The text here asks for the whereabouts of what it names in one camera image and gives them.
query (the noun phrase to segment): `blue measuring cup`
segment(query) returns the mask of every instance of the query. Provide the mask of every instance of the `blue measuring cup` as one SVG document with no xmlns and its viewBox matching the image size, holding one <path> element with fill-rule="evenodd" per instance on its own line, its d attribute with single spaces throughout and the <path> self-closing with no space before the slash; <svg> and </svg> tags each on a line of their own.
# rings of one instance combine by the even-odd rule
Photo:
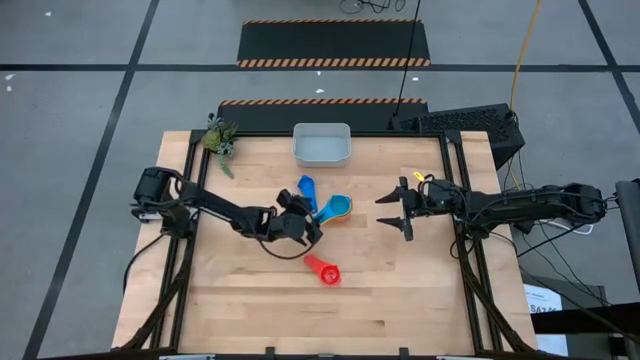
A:
<svg viewBox="0 0 640 360">
<path fill-rule="evenodd" d="M 327 205 L 320 210 L 313 218 L 320 225 L 330 220 L 344 221 L 353 208 L 353 200 L 347 195 L 331 195 Z"/>
</svg>

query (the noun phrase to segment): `blue plastic spoon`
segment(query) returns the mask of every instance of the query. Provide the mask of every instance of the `blue plastic spoon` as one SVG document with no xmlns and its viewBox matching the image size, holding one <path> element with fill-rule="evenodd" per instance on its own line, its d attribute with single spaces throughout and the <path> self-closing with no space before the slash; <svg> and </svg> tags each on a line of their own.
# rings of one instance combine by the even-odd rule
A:
<svg viewBox="0 0 640 360">
<path fill-rule="evenodd" d="M 320 210 L 313 218 L 320 223 L 320 225 L 326 223 L 329 220 L 345 220 L 345 218 L 351 212 L 353 207 L 353 201 L 351 197 L 347 195 L 331 195 L 327 205 Z"/>
<path fill-rule="evenodd" d="M 302 175 L 300 181 L 298 181 L 298 189 L 302 192 L 302 195 L 309 199 L 311 202 L 311 212 L 318 212 L 318 203 L 316 202 L 316 184 L 311 176 Z"/>
</svg>

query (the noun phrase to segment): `wire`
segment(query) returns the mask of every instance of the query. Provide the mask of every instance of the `wire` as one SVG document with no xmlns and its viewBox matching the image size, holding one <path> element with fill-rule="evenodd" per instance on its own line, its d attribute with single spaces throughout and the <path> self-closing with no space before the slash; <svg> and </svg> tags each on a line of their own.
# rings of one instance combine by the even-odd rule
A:
<svg viewBox="0 0 640 360">
<path fill-rule="evenodd" d="M 524 185 L 525 190 L 527 189 L 526 183 L 527 181 L 524 179 L 524 170 L 522 169 L 522 150 L 518 150 L 518 166 L 520 167 L 520 178 L 522 178 L 522 183 Z"/>
<path fill-rule="evenodd" d="M 434 185 L 440 186 L 440 185 L 435 184 L 432 181 L 427 180 L 427 179 L 435 180 L 436 177 L 433 174 L 427 174 L 426 176 L 424 176 L 424 180 L 422 180 L 420 183 L 418 183 L 418 192 L 423 194 L 423 195 L 424 195 L 424 185 L 425 184 L 429 183 L 429 184 L 434 184 Z"/>
<path fill-rule="evenodd" d="M 125 290 L 127 290 L 127 278 L 129 277 L 129 270 L 131 270 L 131 265 L 133 265 L 133 263 L 136 261 L 138 256 L 142 255 L 142 253 L 144 253 L 145 251 L 149 250 L 153 245 L 157 244 L 158 241 L 160 241 L 160 239 L 162 239 L 165 235 L 166 235 L 165 233 L 161 233 L 157 238 L 153 239 L 150 243 L 148 243 L 142 249 L 140 249 L 140 251 L 138 251 L 135 255 L 133 255 L 131 260 L 129 260 L 129 264 L 127 264 L 127 267 L 124 270 L 124 278 L 122 279 L 122 293 L 123 294 L 124 294 Z"/>
<path fill-rule="evenodd" d="M 469 285 L 475 296 L 480 300 L 485 308 L 487 315 L 496 323 L 502 335 L 509 343 L 509 346 L 514 352 L 535 352 L 533 348 L 527 345 L 518 333 L 509 325 L 507 319 L 502 315 L 500 310 L 496 307 L 491 297 L 483 289 L 480 280 L 475 276 L 471 268 L 469 259 L 461 261 L 461 273 L 462 279 Z"/>
<path fill-rule="evenodd" d="M 502 190 L 504 192 L 507 192 L 507 180 L 509 179 L 509 175 L 513 175 L 513 172 L 511 172 L 511 164 L 513 163 L 512 159 L 513 157 L 507 162 L 507 174 L 504 176 L 504 180 L 502 181 Z M 520 185 L 518 185 L 518 182 L 514 180 L 514 183 L 516 189 L 520 190 Z"/>
<path fill-rule="evenodd" d="M 513 240 L 509 239 L 508 237 L 506 237 L 506 236 L 504 236 L 502 234 L 498 234 L 497 232 L 490 231 L 489 233 L 493 234 L 493 235 L 497 235 L 497 236 L 499 236 L 500 240 L 506 241 L 509 244 L 511 244 L 511 246 L 513 246 L 513 251 L 516 252 L 516 255 L 518 254 L 518 248 L 516 247 L 516 244 L 513 242 Z"/>
<path fill-rule="evenodd" d="M 531 20 L 529 21 L 529 27 L 527 28 L 527 35 L 524 37 L 524 42 L 522 43 L 522 48 L 520 49 L 520 55 L 518 56 L 518 62 L 516 63 L 516 70 L 513 73 L 513 82 L 511 83 L 511 96 L 509 98 L 509 109 L 514 111 L 515 109 L 515 99 L 516 92 L 518 90 L 518 79 L 520 78 L 520 66 L 522 66 L 522 61 L 524 60 L 524 56 L 527 53 L 527 48 L 529 48 L 529 40 L 531 39 L 531 34 L 533 34 L 533 29 L 536 26 L 536 20 L 538 19 L 538 14 L 540 14 L 540 6 L 542 5 L 542 0 L 536 1 L 536 8 L 533 10 L 533 15 L 531 15 Z M 516 124 L 518 123 L 518 117 L 515 117 Z M 509 160 L 509 175 L 513 179 L 513 182 L 516 185 L 516 188 L 520 190 L 520 185 L 518 185 L 518 180 L 516 179 L 513 172 L 511 172 L 511 162 L 513 158 Z"/>
<path fill-rule="evenodd" d="M 460 257 L 453 255 L 453 247 L 456 245 L 457 242 L 458 242 L 458 240 L 454 240 L 451 243 L 451 246 L 449 246 L 449 255 L 451 255 L 451 257 L 456 259 L 456 260 L 460 260 Z M 469 249 L 467 249 L 467 256 L 469 256 L 469 254 L 471 254 L 471 251 L 473 251 L 473 242 L 471 242 L 471 246 L 469 247 Z"/>
<path fill-rule="evenodd" d="M 569 229 L 569 230 L 567 230 L 567 231 L 565 231 L 565 232 L 560 233 L 559 235 L 556 235 L 556 236 L 554 236 L 554 237 L 552 237 L 552 238 L 549 238 L 549 239 L 547 239 L 547 240 L 545 240 L 545 241 L 541 242 L 540 244 L 538 244 L 538 245 L 536 245 L 536 246 L 533 246 L 533 247 L 531 247 L 530 249 L 527 249 L 527 250 L 523 251 L 522 253 L 518 254 L 518 257 L 519 257 L 519 258 L 520 258 L 520 257 L 523 257 L 524 255 L 526 255 L 527 253 L 531 252 L 532 250 L 535 250 L 535 249 L 539 248 L 539 247 L 540 247 L 540 246 L 542 246 L 542 245 L 545 245 L 545 244 L 547 244 L 547 243 L 550 243 L 550 242 L 552 242 L 553 240 L 559 239 L 559 238 L 561 238 L 561 237 L 563 237 L 563 236 L 567 235 L 568 233 L 572 232 L 573 230 L 578 229 L 578 228 L 580 228 L 580 227 L 582 227 L 582 226 L 583 226 L 583 225 L 578 225 L 578 226 L 576 226 L 576 227 L 574 227 L 574 228 L 572 228 L 572 229 Z"/>
<path fill-rule="evenodd" d="M 521 236 L 522 236 L 522 240 L 527 244 L 527 246 L 529 246 L 529 248 L 530 248 L 530 249 L 531 249 L 531 248 L 533 248 L 533 246 L 531 246 L 531 243 L 529 243 L 529 242 L 527 241 L 527 238 L 525 237 L 524 233 L 521 233 Z M 585 284 L 584 284 L 580 279 L 578 279 L 578 277 L 577 277 L 577 276 L 575 276 L 575 274 L 574 274 L 574 277 L 576 278 L 576 280 L 578 280 L 578 282 L 579 282 L 580 284 L 582 284 L 582 285 L 587 289 L 586 291 L 585 291 L 583 288 L 579 287 L 578 285 L 574 284 L 574 283 L 573 283 L 573 281 L 571 281 L 571 279 L 569 279 L 569 278 L 568 278 L 568 277 L 566 277 L 563 273 L 561 273 L 561 272 L 560 272 L 560 271 L 555 267 L 555 265 L 553 265 L 553 262 L 551 262 L 551 260 L 549 260 L 549 258 L 548 258 L 548 257 L 544 256 L 540 251 L 538 251 L 538 249 L 535 249 L 535 252 L 536 252 L 536 253 L 538 253 L 538 255 L 540 255 L 540 257 L 541 257 L 541 258 L 543 258 L 543 259 L 547 262 L 547 264 L 549 264 L 549 266 L 551 267 L 551 269 L 553 269 L 553 271 L 554 271 L 556 274 L 558 274 L 558 275 L 559 275 L 559 276 L 561 276 L 563 279 L 565 279 L 565 280 L 567 281 L 567 283 L 569 283 L 569 285 L 573 286 L 576 290 L 578 290 L 578 291 L 582 292 L 583 294 L 585 294 L 585 295 L 587 295 L 587 296 L 589 296 L 589 297 L 595 298 L 598 302 L 600 302 L 600 304 L 602 304 L 602 306 L 605 306 L 605 305 L 604 305 L 604 303 L 603 303 L 603 301 L 604 301 L 604 300 L 603 300 L 602 298 L 600 298 L 599 296 L 597 296 L 596 294 L 594 294 L 593 292 L 591 292 L 591 289 L 589 289 L 589 287 L 587 287 L 587 285 L 585 285 Z"/>
<path fill-rule="evenodd" d="M 557 222 L 551 221 L 551 220 L 540 220 L 540 223 L 542 225 L 550 225 L 550 226 L 557 227 L 557 228 L 564 229 L 564 230 L 569 230 L 570 229 L 570 227 L 568 227 L 566 225 L 563 225 L 563 224 L 560 224 L 560 223 L 557 223 Z M 573 230 L 573 233 L 574 234 L 578 234 L 578 235 L 585 235 L 585 236 L 586 235 L 591 235 L 591 233 L 593 232 L 593 224 L 589 224 L 588 227 L 589 227 L 589 230 L 587 230 L 587 231 Z"/>
<path fill-rule="evenodd" d="M 294 259 L 298 259 L 304 255 L 306 255 L 307 253 L 309 253 L 309 251 L 311 251 L 317 244 L 317 242 L 311 244 L 308 248 L 306 248 L 304 251 L 302 251 L 301 253 L 297 254 L 297 255 L 293 255 L 293 256 L 282 256 L 282 255 L 278 255 L 276 253 L 274 253 L 273 251 L 269 250 L 265 245 L 264 245 L 264 241 L 262 240 L 258 240 L 258 244 L 260 244 L 260 247 L 262 247 L 262 249 L 269 255 L 273 256 L 276 259 L 280 259 L 280 260 L 294 260 Z"/>
<path fill-rule="evenodd" d="M 509 99 L 509 108 L 511 110 L 513 110 L 514 108 L 513 105 L 516 99 L 518 78 L 520 77 L 520 66 L 522 65 L 522 60 L 524 60 L 524 56 L 527 53 L 529 40 L 531 39 L 533 28 L 536 26 L 536 19 L 538 18 L 538 14 L 540 14 L 540 5 L 542 5 L 542 0 L 537 0 L 536 8 L 535 10 L 533 10 L 533 15 L 531 16 L 531 21 L 529 22 L 529 28 L 527 29 L 527 35 L 525 36 L 524 42 L 522 43 L 522 49 L 520 49 L 520 55 L 518 56 L 518 62 L 516 63 L 516 71 L 513 74 L 513 83 L 511 84 L 511 98 Z"/>
<path fill-rule="evenodd" d="M 605 318 L 603 318 L 602 316 L 594 313 L 593 311 L 589 310 L 589 309 L 585 309 L 584 307 L 582 307 L 581 305 L 579 305 L 576 301 L 574 301 L 573 299 L 571 299 L 570 297 L 566 296 L 565 294 L 561 293 L 560 291 L 552 288 L 551 286 L 545 284 L 542 280 L 539 280 L 535 277 L 533 277 L 533 275 L 531 275 L 527 270 L 525 270 L 521 265 L 520 265 L 520 270 L 522 272 L 524 272 L 525 274 L 527 274 L 532 280 L 534 280 L 535 282 L 539 283 L 540 285 L 546 287 L 547 289 L 557 293 L 558 295 L 560 295 L 563 299 L 565 299 L 566 301 L 572 303 L 573 305 L 575 305 L 579 310 L 581 310 L 582 312 L 584 312 L 587 316 L 589 316 L 590 318 L 600 322 L 601 324 L 603 324 L 604 326 L 608 327 L 612 332 L 618 333 L 622 336 L 624 336 L 625 338 L 640 344 L 640 337 L 633 335 L 633 334 L 629 334 L 627 332 L 622 331 L 620 328 L 618 328 L 617 326 L 615 326 L 614 324 L 612 324 L 611 322 L 609 322 L 608 320 L 606 320 Z"/>
<path fill-rule="evenodd" d="M 541 226 L 541 225 L 540 225 L 540 230 L 542 230 L 542 233 L 544 234 L 544 236 L 545 236 L 547 239 L 549 239 L 549 235 L 547 235 L 547 232 L 544 230 L 544 227 L 543 227 L 543 226 Z M 575 279 L 580 283 L 580 285 L 584 286 L 584 288 L 585 288 L 587 291 L 585 292 L 584 290 L 582 290 L 582 289 L 581 289 L 580 287 L 578 287 L 577 285 L 572 284 L 572 285 L 574 285 L 574 287 L 575 287 L 576 289 L 578 289 L 578 290 L 582 291 L 583 293 L 585 293 L 585 294 L 587 294 L 587 295 L 589 295 L 589 296 L 593 297 L 594 299 L 598 300 L 598 302 L 599 302 L 602 306 L 606 306 L 606 305 L 605 305 L 605 303 L 606 303 L 607 305 L 611 305 L 611 303 L 609 303 L 608 301 L 606 301 L 606 300 L 602 299 L 601 297 L 599 297 L 598 295 L 596 295 L 593 291 L 591 291 L 591 289 L 589 289 L 589 287 L 588 287 L 588 286 L 587 286 L 587 285 L 586 285 L 582 280 L 580 280 L 580 278 L 578 277 L 578 275 L 576 275 L 576 273 L 573 271 L 573 268 L 571 267 L 571 265 L 569 265 L 569 262 L 567 261 L 567 259 L 565 259 L 565 258 L 564 258 L 564 256 L 562 256 L 562 254 L 560 253 L 560 250 L 558 249 L 558 247 L 556 246 L 556 244 L 554 244 L 553 242 L 551 242 L 551 243 L 549 243 L 549 245 L 551 245 L 551 246 L 553 247 L 553 249 L 556 251 L 556 254 L 558 254 L 558 256 L 560 257 L 560 259 L 562 260 L 562 262 L 564 262 L 564 264 L 566 265 L 567 269 L 569 269 L 569 272 L 571 273 L 571 275 L 573 275 L 573 277 L 574 277 L 574 278 L 575 278 Z M 542 255 L 542 253 L 541 253 L 541 252 L 539 252 L 538 250 L 536 250 L 536 252 L 537 252 L 540 256 L 542 256 L 545 260 L 547 260 L 547 262 L 548 262 L 548 263 L 551 263 L 551 261 L 550 261 L 548 258 L 546 258 L 544 255 Z M 562 273 L 560 273 L 559 271 L 557 271 L 555 268 L 554 268 L 554 270 L 555 270 L 556 274 L 558 274 L 558 275 L 560 275 L 560 276 L 564 277 L 564 276 L 562 275 Z"/>
<path fill-rule="evenodd" d="M 531 183 L 522 183 L 521 185 L 524 186 L 523 190 L 527 190 L 527 187 L 530 187 L 532 190 L 534 189 L 534 186 Z M 503 191 L 502 193 L 503 194 L 507 194 L 507 193 L 513 192 L 514 190 L 518 190 L 518 189 L 515 186 L 512 186 L 512 187 L 508 188 L 507 190 Z"/>
<path fill-rule="evenodd" d="M 420 10 L 420 4 L 422 0 L 418 0 L 418 5 L 416 5 L 416 13 L 413 16 L 413 23 L 411 24 L 411 36 L 409 37 L 409 52 L 407 53 L 407 61 L 404 64 L 404 72 L 402 73 L 402 85 L 400 85 L 400 94 L 398 94 L 398 105 L 396 105 L 396 111 L 393 113 L 393 116 L 398 116 L 400 112 L 400 105 L 402 104 L 402 91 L 404 90 L 404 84 L 407 80 L 407 72 L 409 71 L 409 60 L 411 59 L 411 51 L 413 50 L 413 36 L 416 32 L 416 22 L 418 21 L 418 12 Z M 420 122 L 420 132 L 422 133 L 422 120 L 418 118 Z"/>
<path fill-rule="evenodd" d="M 357 10 L 355 11 L 345 10 L 344 4 L 347 1 L 351 1 L 353 3 L 353 7 L 356 8 Z M 407 4 L 406 0 L 396 0 L 394 4 L 394 9 L 396 10 L 396 12 L 400 12 L 402 11 L 402 9 L 404 9 L 404 6 L 406 4 Z M 380 14 L 391 7 L 391 0 L 385 0 L 382 3 L 382 5 L 376 4 L 370 0 L 342 0 L 340 1 L 340 5 L 338 5 L 338 7 L 343 13 L 353 15 L 362 11 L 362 9 L 364 9 L 364 5 L 371 6 L 371 10 L 373 10 L 374 13 Z"/>
</svg>

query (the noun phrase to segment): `yellow object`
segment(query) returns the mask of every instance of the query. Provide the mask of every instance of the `yellow object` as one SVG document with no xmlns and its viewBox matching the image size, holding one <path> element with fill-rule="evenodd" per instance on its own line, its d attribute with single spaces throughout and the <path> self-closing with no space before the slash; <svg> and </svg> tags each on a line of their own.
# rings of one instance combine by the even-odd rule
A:
<svg viewBox="0 0 640 360">
<path fill-rule="evenodd" d="M 520 77 L 520 65 L 522 65 L 522 60 L 524 59 L 524 55 L 527 53 L 527 48 L 529 47 L 529 39 L 531 39 L 533 28 L 536 25 L 536 19 L 538 18 L 538 14 L 540 13 L 540 5 L 542 5 L 542 0 L 538 0 L 536 2 L 536 8 L 533 10 L 533 15 L 531 16 L 531 21 L 529 22 L 529 28 L 527 29 L 527 35 L 524 37 L 524 42 L 522 43 L 522 49 L 520 49 L 520 56 L 518 56 L 516 71 L 513 73 L 513 83 L 511 84 L 511 98 L 509 99 L 509 108 L 512 111 L 513 111 L 513 104 L 516 98 L 516 90 L 518 88 L 518 78 Z M 520 190 L 518 179 L 516 179 L 515 175 L 513 175 L 513 171 L 511 171 L 512 162 L 513 162 L 513 159 L 509 160 L 509 175 L 511 175 L 511 179 L 513 180 L 513 183 L 516 184 L 516 189 Z"/>
<path fill-rule="evenodd" d="M 417 172 L 417 171 L 414 171 L 414 172 L 413 172 L 413 176 L 415 176 L 415 177 L 416 177 L 416 179 L 418 179 L 418 181 L 420 181 L 420 182 L 424 181 L 424 176 L 422 176 L 422 174 L 420 174 L 420 173 L 419 173 L 419 172 Z"/>
</svg>

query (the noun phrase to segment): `yellow cable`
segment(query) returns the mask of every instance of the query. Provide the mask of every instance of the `yellow cable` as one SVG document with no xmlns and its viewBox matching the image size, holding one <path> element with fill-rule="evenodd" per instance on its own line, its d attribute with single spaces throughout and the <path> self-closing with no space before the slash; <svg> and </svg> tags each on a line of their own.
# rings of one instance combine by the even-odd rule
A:
<svg viewBox="0 0 640 360">
<path fill-rule="evenodd" d="M 536 8 L 533 10 L 533 15 L 531 16 L 531 21 L 529 22 L 529 28 L 527 29 L 527 35 L 524 38 L 524 42 L 522 43 L 522 49 L 520 49 L 520 56 L 518 56 L 518 62 L 516 63 L 516 71 L 513 73 L 513 83 L 511 84 L 511 98 L 509 100 L 509 108 L 513 111 L 513 106 L 516 98 L 516 90 L 518 88 L 518 78 L 520 77 L 520 65 L 522 65 L 522 60 L 524 59 L 525 54 L 527 53 L 527 48 L 529 47 L 529 39 L 531 39 L 531 34 L 533 33 L 533 28 L 536 25 L 536 19 L 538 18 L 538 14 L 540 13 L 540 5 L 542 5 L 542 0 L 537 0 Z M 520 190 L 520 185 L 518 184 L 518 180 L 515 175 L 513 175 L 513 171 L 511 171 L 511 163 L 513 159 L 509 160 L 509 175 L 511 175 L 511 179 L 513 183 L 516 184 L 516 188 Z"/>
</svg>

